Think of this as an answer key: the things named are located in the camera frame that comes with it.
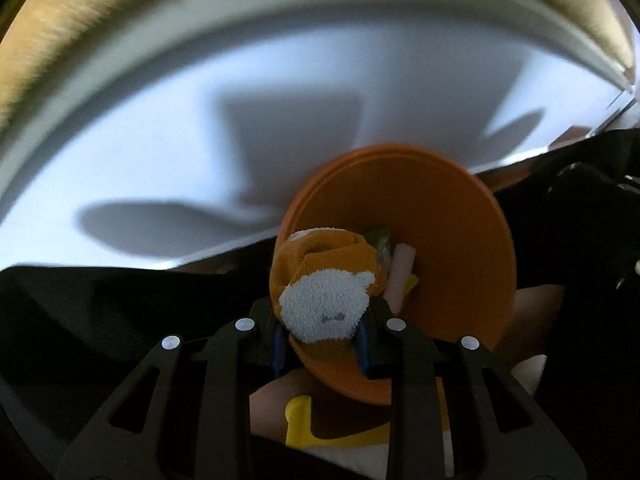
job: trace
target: orange container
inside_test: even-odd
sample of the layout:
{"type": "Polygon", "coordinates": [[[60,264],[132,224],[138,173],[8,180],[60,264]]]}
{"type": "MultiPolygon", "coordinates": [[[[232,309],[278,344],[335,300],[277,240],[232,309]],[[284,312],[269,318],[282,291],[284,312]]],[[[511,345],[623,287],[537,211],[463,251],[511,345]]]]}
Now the orange container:
{"type": "MultiPolygon", "coordinates": [[[[434,338],[456,341],[471,334],[488,348],[498,343],[516,287],[513,242],[494,196],[463,168],[397,144],[347,153],[296,195],[276,250],[294,232],[314,227],[358,233],[389,227],[392,244],[417,250],[414,273],[420,283],[400,317],[434,338]]],[[[298,355],[335,391],[371,404],[391,402],[390,381],[365,378],[354,354],[337,364],[298,355]]]]}

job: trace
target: silver rivet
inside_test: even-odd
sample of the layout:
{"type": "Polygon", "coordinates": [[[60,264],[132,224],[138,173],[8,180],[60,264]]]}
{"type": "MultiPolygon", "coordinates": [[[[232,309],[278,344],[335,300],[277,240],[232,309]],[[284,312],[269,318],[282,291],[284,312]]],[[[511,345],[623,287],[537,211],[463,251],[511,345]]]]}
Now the silver rivet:
{"type": "Polygon", "coordinates": [[[465,335],[460,342],[467,350],[478,350],[480,348],[480,342],[472,335],[465,335]]]}
{"type": "Polygon", "coordinates": [[[389,330],[402,332],[402,330],[406,328],[406,323],[399,317],[392,317],[391,319],[386,320],[386,326],[389,330]]]}
{"type": "Polygon", "coordinates": [[[165,350],[173,350],[180,346],[180,338],[177,335],[168,335],[162,339],[162,348],[165,350]]]}
{"type": "Polygon", "coordinates": [[[241,319],[238,319],[238,321],[236,321],[236,328],[240,332],[248,332],[254,326],[255,326],[255,321],[250,317],[243,317],[241,319]]]}

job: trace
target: white surface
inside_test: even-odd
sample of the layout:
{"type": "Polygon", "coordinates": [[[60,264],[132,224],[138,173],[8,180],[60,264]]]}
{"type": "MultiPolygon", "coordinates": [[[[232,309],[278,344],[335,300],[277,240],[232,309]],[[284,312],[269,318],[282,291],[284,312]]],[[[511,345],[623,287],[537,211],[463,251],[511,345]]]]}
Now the white surface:
{"type": "Polygon", "coordinates": [[[114,103],[99,94],[104,112],[0,225],[0,268],[171,267],[273,235],[304,181],[352,148],[408,142],[488,169],[599,126],[619,94],[499,28],[435,14],[265,38],[114,103]]]}

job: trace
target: orange bowl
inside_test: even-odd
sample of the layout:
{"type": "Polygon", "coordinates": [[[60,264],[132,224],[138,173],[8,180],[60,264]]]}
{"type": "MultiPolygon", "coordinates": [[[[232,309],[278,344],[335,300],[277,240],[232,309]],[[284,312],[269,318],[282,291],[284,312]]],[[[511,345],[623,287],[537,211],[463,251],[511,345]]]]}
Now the orange bowl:
{"type": "MultiPolygon", "coordinates": [[[[294,232],[314,227],[390,228],[392,244],[417,250],[420,283],[400,317],[433,338],[471,334],[488,348],[498,343],[516,288],[513,241],[494,196],[457,164],[398,144],[340,156],[296,195],[276,250],[294,232]]],[[[322,363],[292,344],[305,367],[335,391],[371,404],[391,402],[390,381],[365,378],[354,354],[322,363]]]]}

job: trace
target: rolled sock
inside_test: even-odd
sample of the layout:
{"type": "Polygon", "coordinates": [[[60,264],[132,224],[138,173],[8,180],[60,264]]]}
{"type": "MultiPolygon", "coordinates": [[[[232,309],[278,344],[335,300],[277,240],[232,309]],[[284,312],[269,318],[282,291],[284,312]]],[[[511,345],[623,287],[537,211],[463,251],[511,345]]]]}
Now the rolled sock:
{"type": "Polygon", "coordinates": [[[391,260],[391,269],[386,282],[385,293],[382,297],[389,304],[393,314],[398,314],[402,309],[404,288],[414,268],[415,249],[407,244],[396,245],[394,257],[391,260]]]}

